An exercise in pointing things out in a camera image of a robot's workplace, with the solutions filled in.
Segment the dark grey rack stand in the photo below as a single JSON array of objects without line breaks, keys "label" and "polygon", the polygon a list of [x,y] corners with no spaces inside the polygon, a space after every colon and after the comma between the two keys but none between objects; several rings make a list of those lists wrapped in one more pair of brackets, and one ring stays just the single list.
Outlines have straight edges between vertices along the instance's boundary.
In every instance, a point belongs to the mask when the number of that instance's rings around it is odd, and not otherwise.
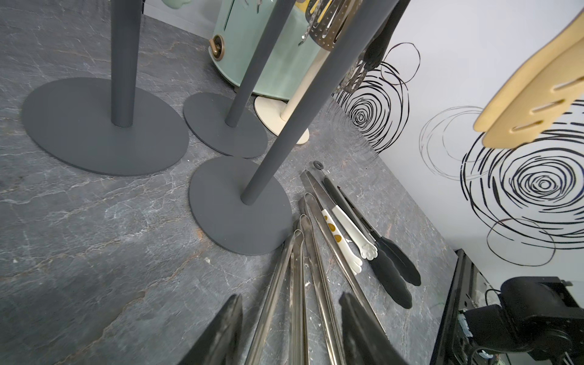
[{"label": "dark grey rack stand", "polygon": [[24,101],[25,131],[73,167],[111,176],[165,170],[186,153],[189,130],[161,98],[136,86],[140,1],[114,1],[111,77],[47,83]]},{"label": "dark grey rack stand", "polygon": [[246,104],[294,4],[294,1],[276,2],[233,100],[213,93],[197,93],[186,99],[183,115],[188,127],[213,150],[236,158],[256,158],[266,150],[266,131]]},{"label": "dark grey rack stand", "polygon": [[238,254],[264,255],[290,237],[294,225],[290,200],[275,173],[397,5],[397,1],[362,3],[261,164],[219,157],[196,169],[189,205],[212,242]]}]

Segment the white handled slotted steel tongs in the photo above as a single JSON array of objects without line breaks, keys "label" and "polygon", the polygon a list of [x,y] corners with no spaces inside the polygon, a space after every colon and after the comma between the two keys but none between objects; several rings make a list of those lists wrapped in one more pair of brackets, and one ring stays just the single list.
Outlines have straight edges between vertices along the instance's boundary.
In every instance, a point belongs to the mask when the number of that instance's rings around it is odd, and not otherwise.
[{"label": "white handled slotted steel tongs", "polygon": [[360,0],[308,1],[305,11],[308,27],[298,45],[310,38],[319,47],[331,52],[361,3]]}]

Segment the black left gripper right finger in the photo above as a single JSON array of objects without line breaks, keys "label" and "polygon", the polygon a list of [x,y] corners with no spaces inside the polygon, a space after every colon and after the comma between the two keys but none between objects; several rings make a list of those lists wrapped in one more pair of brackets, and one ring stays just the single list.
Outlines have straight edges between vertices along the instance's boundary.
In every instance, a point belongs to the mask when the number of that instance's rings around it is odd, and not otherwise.
[{"label": "black left gripper right finger", "polygon": [[342,341],[347,364],[407,364],[356,297],[344,292]]}]

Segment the wooden bamboo tongs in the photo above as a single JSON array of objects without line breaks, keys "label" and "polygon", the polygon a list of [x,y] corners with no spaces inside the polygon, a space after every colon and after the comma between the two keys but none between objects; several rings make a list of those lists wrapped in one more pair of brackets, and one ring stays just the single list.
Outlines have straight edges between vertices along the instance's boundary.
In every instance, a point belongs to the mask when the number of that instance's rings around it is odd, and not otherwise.
[{"label": "wooden bamboo tongs", "polygon": [[538,136],[583,95],[583,13],[525,61],[474,123],[486,148],[512,149]]}]

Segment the dark grey rack stand back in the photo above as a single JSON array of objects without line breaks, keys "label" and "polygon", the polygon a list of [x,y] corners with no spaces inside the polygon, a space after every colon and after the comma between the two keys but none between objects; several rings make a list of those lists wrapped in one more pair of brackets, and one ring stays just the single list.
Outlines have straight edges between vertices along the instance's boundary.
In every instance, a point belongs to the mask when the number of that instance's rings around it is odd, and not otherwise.
[{"label": "dark grey rack stand back", "polygon": [[266,150],[266,131],[246,104],[294,4],[294,1],[276,2],[233,100],[213,93],[197,93],[186,99],[183,115],[188,127],[213,150],[236,158],[256,158]]}]

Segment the black nylon tongs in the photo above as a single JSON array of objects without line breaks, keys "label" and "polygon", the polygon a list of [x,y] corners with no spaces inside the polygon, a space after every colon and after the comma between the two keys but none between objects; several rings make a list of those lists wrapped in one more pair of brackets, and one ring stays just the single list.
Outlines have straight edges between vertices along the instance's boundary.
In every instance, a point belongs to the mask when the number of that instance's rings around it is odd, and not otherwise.
[{"label": "black nylon tongs", "polygon": [[413,301],[407,284],[421,285],[421,274],[416,265],[395,242],[373,228],[332,180],[321,162],[313,161],[313,166],[322,175],[322,183],[316,182],[313,176],[309,177],[315,191],[326,196],[333,205],[333,214],[359,248],[361,256],[369,262],[386,293],[401,307],[411,309]]}]

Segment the cream utensil rack stand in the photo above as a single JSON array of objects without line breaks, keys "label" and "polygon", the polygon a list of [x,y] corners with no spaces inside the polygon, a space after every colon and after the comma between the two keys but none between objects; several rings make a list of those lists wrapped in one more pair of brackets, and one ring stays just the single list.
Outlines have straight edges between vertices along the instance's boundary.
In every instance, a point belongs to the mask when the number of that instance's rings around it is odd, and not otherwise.
[{"label": "cream utensil rack stand", "polygon": [[287,103],[267,97],[257,97],[255,99],[255,113],[271,133],[276,136],[280,135],[329,54],[330,51],[328,50],[323,48],[319,50],[299,87]]}]

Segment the dark grey rack stand front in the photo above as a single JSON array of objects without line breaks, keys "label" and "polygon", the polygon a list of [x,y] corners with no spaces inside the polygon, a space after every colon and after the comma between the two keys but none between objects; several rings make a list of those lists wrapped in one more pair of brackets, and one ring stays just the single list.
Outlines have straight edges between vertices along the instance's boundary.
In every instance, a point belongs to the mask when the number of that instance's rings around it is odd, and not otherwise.
[{"label": "dark grey rack stand front", "polygon": [[114,1],[111,77],[47,83],[24,101],[25,131],[73,167],[111,176],[165,170],[186,153],[189,130],[161,98],[136,86],[140,1]]}]

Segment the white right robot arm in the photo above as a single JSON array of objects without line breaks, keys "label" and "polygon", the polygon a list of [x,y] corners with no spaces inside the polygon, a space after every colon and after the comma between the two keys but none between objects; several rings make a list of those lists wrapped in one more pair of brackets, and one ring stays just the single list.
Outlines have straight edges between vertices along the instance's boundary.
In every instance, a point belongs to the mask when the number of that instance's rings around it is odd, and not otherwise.
[{"label": "white right robot arm", "polygon": [[497,291],[499,302],[459,315],[472,364],[489,355],[526,353],[553,364],[583,363],[583,302],[570,291],[575,281],[558,277],[515,277]]}]

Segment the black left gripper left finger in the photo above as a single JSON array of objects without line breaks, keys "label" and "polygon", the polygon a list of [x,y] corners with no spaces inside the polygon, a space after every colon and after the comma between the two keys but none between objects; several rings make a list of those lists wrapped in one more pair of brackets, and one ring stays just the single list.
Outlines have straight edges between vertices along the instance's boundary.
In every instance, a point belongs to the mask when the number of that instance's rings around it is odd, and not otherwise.
[{"label": "black left gripper left finger", "polygon": [[231,295],[179,364],[237,364],[243,328],[243,299]]}]

